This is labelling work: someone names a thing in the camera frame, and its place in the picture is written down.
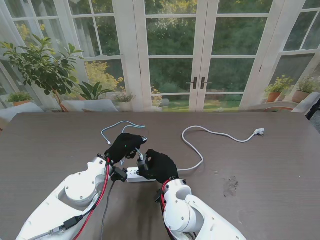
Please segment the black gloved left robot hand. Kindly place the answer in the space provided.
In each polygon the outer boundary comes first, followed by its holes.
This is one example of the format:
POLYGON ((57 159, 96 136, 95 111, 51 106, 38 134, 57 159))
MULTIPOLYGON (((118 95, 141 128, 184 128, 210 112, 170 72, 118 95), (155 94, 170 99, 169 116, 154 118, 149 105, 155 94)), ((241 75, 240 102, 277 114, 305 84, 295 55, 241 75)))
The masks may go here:
POLYGON ((141 148, 141 145, 147 142, 146 137, 140 135, 121 133, 113 145, 104 153, 105 158, 119 163, 123 159, 133 159, 141 148))

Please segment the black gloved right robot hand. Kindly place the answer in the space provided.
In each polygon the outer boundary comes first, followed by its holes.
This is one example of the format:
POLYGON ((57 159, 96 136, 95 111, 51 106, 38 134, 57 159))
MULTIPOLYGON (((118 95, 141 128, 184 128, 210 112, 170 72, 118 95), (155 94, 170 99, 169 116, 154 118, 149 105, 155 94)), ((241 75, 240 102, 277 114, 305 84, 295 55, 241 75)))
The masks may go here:
POLYGON ((174 161, 167 155, 149 149, 146 152, 148 169, 139 169, 139 175, 147 180, 156 180, 160 184, 179 179, 178 169, 174 161))

